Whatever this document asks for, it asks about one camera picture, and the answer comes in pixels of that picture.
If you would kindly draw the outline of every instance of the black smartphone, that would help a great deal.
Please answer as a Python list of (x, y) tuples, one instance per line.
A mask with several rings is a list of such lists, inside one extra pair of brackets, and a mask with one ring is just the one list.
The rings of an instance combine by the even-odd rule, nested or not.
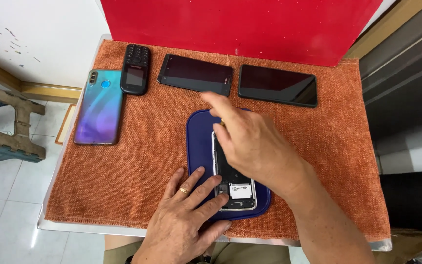
[(239, 75), (239, 97), (297, 106), (315, 107), (315, 75), (243, 64)]
[(255, 181), (246, 177), (227, 163), (224, 151), (214, 131), (212, 137), (213, 172), (222, 177), (221, 183), (214, 188), (214, 195), (227, 194), (229, 201), (220, 211), (253, 210), (256, 208)]
[(211, 91), (229, 96), (233, 69), (216, 63), (167, 54), (157, 81), (197, 92)]
[(120, 80), (120, 88), (123, 93), (132, 95), (143, 95), (146, 93), (149, 65), (149, 48), (134, 44), (126, 46)]

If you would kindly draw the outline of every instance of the red backdrop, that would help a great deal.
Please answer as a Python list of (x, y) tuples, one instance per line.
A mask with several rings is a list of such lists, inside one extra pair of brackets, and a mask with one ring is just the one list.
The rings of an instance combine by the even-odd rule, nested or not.
[(101, 0), (114, 40), (335, 66), (382, 0)]

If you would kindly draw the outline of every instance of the table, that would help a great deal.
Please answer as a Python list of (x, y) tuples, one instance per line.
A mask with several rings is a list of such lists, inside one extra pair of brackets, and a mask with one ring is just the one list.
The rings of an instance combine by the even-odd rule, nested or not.
[[(104, 34), (100, 38), (99, 44), (97, 46), (98, 48), (104, 39), (112, 39), (112, 36), (110, 34)], [(94, 54), (94, 57), (92, 59), (91, 68), (94, 63), (94, 59), (97, 55), (97, 51)], [(79, 98), (79, 101), (82, 100), (82, 96), (84, 95), (85, 86), (81, 92), (81, 96)], [(76, 106), (74, 116), (77, 116), (79, 112), (79, 104)], [(71, 132), (74, 127), (74, 121), (75, 118), (71, 120), (71, 123), (69, 124), (69, 128), (67, 130), (67, 135), (71, 135)], [(45, 220), (45, 211), (46, 206), (48, 203), (48, 198), (50, 197), (50, 192), (53, 187), (53, 184), (56, 179), (56, 175), (58, 174), (58, 169), (61, 165), (63, 154), (66, 149), (66, 143), (65, 141), (63, 143), (63, 147), (60, 153), (60, 156), (58, 157), (58, 161), (56, 163), (55, 171), (53, 172), (52, 179), (50, 181), (50, 186), (48, 187), (48, 190), (46, 192), (42, 208), (40, 210), (40, 214), (38, 215), (38, 222), (37, 222), (37, 228), (44, 229), (44, 230), (54, 230), (54, 231), (69, 231), (69, 232), (83, 232), (83, 233), (99, 233), (99, 234), (112, 234), (112, 235), (126, 235), (126, 236), (138, 236), (138, 237), (144, 237), (146, 235), (146, 229), (141, 228), (130, 228), (125, 226), (114, 226), (114, 225), (85, 225), (85, 224), (74, 224), (74, 223), (63, 223), (63, 222), (53, 222), (49, 220)], [(293, 247), (300, 247), (301, 243), (297, 240), (291, 240), (291, 239), (261, 239), (261, 238), (228, 238), (226, 236), (220, 236), (218, 238), (219, 242), (236, 242), (236, 243), (253, 243), (253, 244), (269, 244), (269, 245), (281, 245), (281, 246), (293, 246)], [(392, 243), (391, 239), (383, 239), (380, 241), (374, 241), (370, 242), (370, 247), (373, 251), (390, 251), (392, 250)]]

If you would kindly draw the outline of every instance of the blue purple smartphone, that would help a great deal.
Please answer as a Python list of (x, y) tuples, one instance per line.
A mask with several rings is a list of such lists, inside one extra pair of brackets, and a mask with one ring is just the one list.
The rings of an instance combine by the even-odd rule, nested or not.
[(117, 143), (123, 101), (120, 77), (121, 70), (91, 70), (74, 131), (74, 143)]

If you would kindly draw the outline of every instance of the blue fingerprint sensor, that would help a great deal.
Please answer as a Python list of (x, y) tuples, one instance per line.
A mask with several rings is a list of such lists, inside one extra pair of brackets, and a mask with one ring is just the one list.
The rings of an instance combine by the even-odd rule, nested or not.
[(110, 81), (103, 81), (100, 85), (104, 88), (107, 88), (110, 86)]

